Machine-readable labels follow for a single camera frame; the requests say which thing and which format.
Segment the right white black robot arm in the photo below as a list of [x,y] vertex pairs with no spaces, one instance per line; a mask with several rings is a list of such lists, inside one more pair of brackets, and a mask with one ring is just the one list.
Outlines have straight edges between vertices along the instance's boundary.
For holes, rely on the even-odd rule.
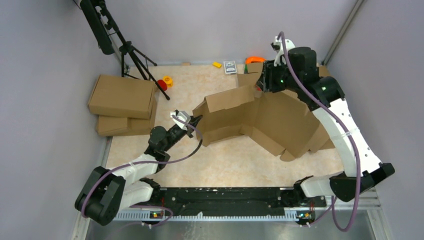
[[333,196],[355,200],[395,173],[371,150],[351,116],[345,93],[331,76],[320,76],[317,54],[310,47],[296,47],[280,32],[271,47],[275,59],[263,63],[257,81],[263,92],[293,92],[322,124],[339,154],[343,170],[326,176],[309,176],[294,184],[293,200],[307,206],[314,197]]

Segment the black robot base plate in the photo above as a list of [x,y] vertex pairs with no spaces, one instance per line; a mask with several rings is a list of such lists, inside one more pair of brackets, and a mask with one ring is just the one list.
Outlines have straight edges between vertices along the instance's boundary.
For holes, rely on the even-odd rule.
[[282,216],[286,208],[326,207],[325,197],[297,197],[289,187],[168,187],[154,189],[145,206],[172,210],[174,216]]

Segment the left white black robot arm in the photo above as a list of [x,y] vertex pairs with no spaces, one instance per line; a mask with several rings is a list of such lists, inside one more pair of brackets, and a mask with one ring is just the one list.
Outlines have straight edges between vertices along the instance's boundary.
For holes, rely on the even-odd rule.
[[82,217],[105,226],[123,209],[138,203],[154,207],[160,202],[161,194],[147,176],[175,163],[168,151],[183,137],[203,136],[197,129],[202,115],[175,110],[170,112],[170,118],[174,122],[171,128],[155,126],[150,130],[148,147],[143,154],[112,169],[98,166],[92,170],[74,202],[74,208]]

